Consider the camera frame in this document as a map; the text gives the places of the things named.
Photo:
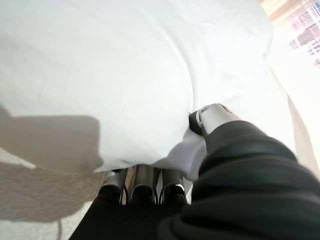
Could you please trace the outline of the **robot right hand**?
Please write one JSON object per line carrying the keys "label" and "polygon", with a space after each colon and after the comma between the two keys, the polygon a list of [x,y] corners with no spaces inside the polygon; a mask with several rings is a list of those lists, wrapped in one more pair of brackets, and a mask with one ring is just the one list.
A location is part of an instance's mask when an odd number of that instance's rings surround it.
{"label": "robot right hand", "polygon": [[191,204],[180,187],[153,204],[139,187],[128,205],[105,185],[73,240],[317,240],[320,183],[281,142],[222,104],[189,116],[207,154],[197,168]]}

